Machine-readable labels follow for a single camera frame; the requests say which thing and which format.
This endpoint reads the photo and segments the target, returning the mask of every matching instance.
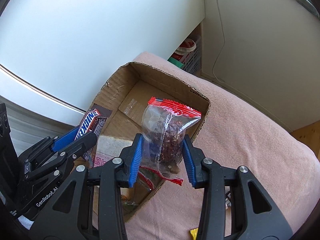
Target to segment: metal screw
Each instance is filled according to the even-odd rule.
[[[79,166],[76,167],[76,171],[81,172],[81,171],[84,171],[84,170],[85,170],[85,166],[84,165],[79,165]]]
[[[121,159],[121,158],[114,158],[114,159],[112,160],[112,162],[113,162],[114,164],[120,164],[120,163],[122,162],[122,159]]]
[[[203,159],[203,162],[204,162],[205,164],[212,164],[212,163],[213,163],[213,160],[210,159],[210,158],[204,158],[204,159]]]
[[[247,173],[248,172],[248,168],[246,166],[240,166],[239,170],[243,173]]]

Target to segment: cable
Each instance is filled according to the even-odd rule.
[[[217,7],[218,7],[219,18],[220,18],[221,29],[222,29],[222,35],[223,35],[223,45],[222,45],[222,48],[221,48],[221,50],[220,50],[220,52],[219,52],[216,60],[215,60],[214,63],[213,63],[212,74],[213,74],[213,76],[216,78],[216,80],[218,80],[218,82],[220,82],[220,83],[225,83],[223,80],[220,80],[219,78],[217,78],[217,76],[215,75],[215,73],[214,73],[214,71],[213,71],[214,66],[216,65],[216,62],[217,62],[217,60],[218,60],[218,58],[219,58],[219,56],[220,56],[220,54],[221,54],[221,52],[222,52],[222,50],[223,50],[224,44],[226,43],[226,39],[225,39],[225,37],[224,37],[224,31],[223,31],[223,25],[222,25],[221,14],[220,14],[220,9],[219,9],[219,1],[218,1],[218,0],[217,0]]]

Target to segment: wooden surface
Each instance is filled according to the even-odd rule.
[[[307,145],[320,160],[320,121],[295,130],[291,135]]]

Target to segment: red package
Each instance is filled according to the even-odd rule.
[[[142,117],[140,166],[161,178],[181,185],[178,178],[182,141],[186,129],[201,119],[201,113],[178,102],[152,97]]]
[[[192,39],[185,39],[183,43],[171,55],[174,59],[180,61],[184,55],[189,56],[189,53],[196,49],[196,43]]]

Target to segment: white wall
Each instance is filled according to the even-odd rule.
[[[204,0],[203,73],[223,46],[217,0]],[[225,44],[214,67],[227,88],[287,130],[320,120],[320,21],[295,0],[218,0]]]
[[[10,0],[0,17],[0,64],[87,110],[118,67],[143,51],[169,58],[203,18],[204,0]]]

